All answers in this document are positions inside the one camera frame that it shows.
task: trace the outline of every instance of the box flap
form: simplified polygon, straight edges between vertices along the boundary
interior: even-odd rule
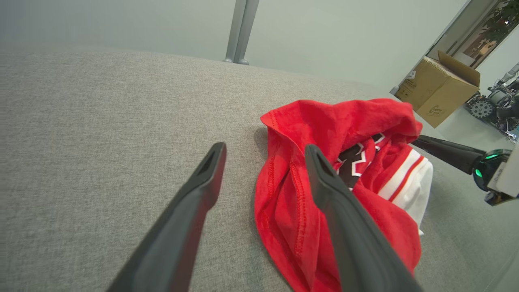
[[[480,86],[480,73],[469,66],[461,63],[446,53],[438,50],[438,57],[440,57],[440,63],[451,70],[454,74],[463,78],[465,81],[479,88]]]

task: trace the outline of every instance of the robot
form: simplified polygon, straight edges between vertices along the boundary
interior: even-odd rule
[[[510,84],[506,82],[518,72],[519,63],[488,88],[491,91],[488,97],[478,91],[465,104],[474,117],[495,126],[514,143],[517,143],[514,130],[519,126],[519,78]]]

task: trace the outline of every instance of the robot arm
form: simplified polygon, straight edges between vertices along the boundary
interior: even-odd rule
[[[488,192],[485,201],[490,206],[519,199],[519,148],[515,151],[498,149],[485,152],[446,140],[420,135],[413,145],[472,175],[477,187]]]
[[[519,72],[519,63],[517,63],[510,71],[505,73],[503,78],[501,78],[500,83],[506,83],[508,80],[512,79]]]

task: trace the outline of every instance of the white wall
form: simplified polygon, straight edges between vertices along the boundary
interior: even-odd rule
[[[490,91],[487,87],[493,86],[496,80],[501,79],[518,62],[519,29],[516,26],[512,33],[476,68],[481,74],[480,92],[488,96]]]
[[[262,0],[253,66],[370,83],[389,92],[467,0]]]
[[[0,41],[225,59],[235,0],[2,0]]]

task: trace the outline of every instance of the gray couch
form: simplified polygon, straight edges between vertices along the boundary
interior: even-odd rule
[[[217,141],[227,142],[225,175],[190,288],[289,290],[254,223],[267,155],[260,116],[298,99],[394,98],[368,85],[153,53],[0,60],[7,290],[106,289]],[[442,138],[426,123],[423,134]],[[425,291],[483,291],[516,250],[518,204],[488,206],[471,177],[424,155],[434,181],[416,278]]]

